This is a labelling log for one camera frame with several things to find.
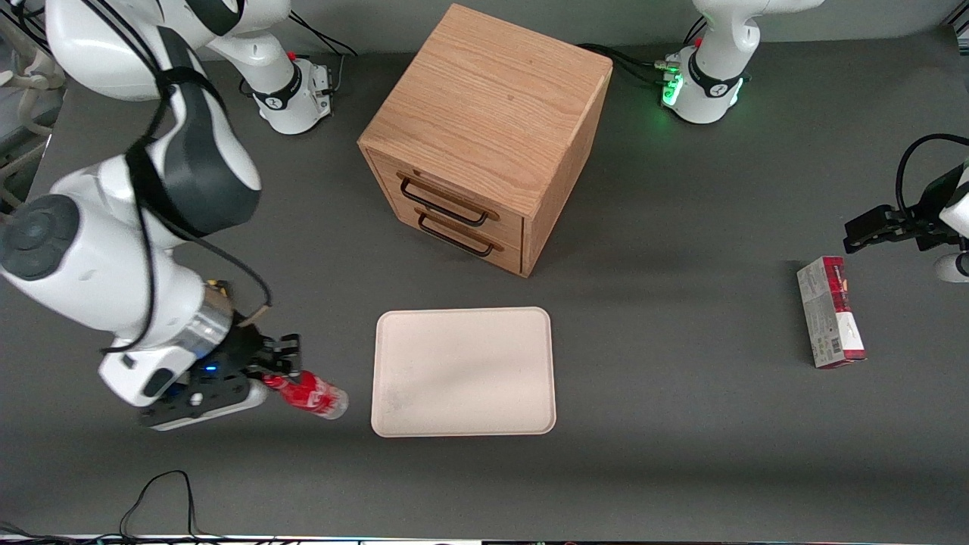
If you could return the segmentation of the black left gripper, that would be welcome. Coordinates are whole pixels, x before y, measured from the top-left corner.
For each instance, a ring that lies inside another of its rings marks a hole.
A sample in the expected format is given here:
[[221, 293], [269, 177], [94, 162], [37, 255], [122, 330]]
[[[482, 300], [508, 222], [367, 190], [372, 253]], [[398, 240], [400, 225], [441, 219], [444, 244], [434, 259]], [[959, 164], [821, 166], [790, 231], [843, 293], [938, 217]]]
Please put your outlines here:
[[[968, 173], [962, 163], [925, 186], [923, 195], [914, 206], [906, 206], [904, 177], [906, 163], [899, 165], [896, 174], [896, 203], [920, 251], [950, 244], [967, 251], [968, 237]], [[875, 244], [906, 241], [909, 232], [897, 229], [899, 211], [888, 204], [880, 204], [845, 224], [844, 251], [855, 254]]]

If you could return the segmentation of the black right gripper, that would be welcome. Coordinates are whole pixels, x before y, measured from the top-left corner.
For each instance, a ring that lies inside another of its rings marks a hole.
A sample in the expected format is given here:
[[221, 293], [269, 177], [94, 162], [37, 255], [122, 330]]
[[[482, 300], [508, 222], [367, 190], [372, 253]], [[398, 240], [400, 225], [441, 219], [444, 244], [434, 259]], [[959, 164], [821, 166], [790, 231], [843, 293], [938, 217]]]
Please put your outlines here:
[[194, 361], [187, 372], [173, 383], [173, 394], [232, 396], [233, 390], [247, 380], [250, 363], [257, 361], [256, 372], [262, 376], [301, 379], [301, 335], [280, 338], [264, 337], [255, 325], [232, 327], [221, 344], [208, 355]]

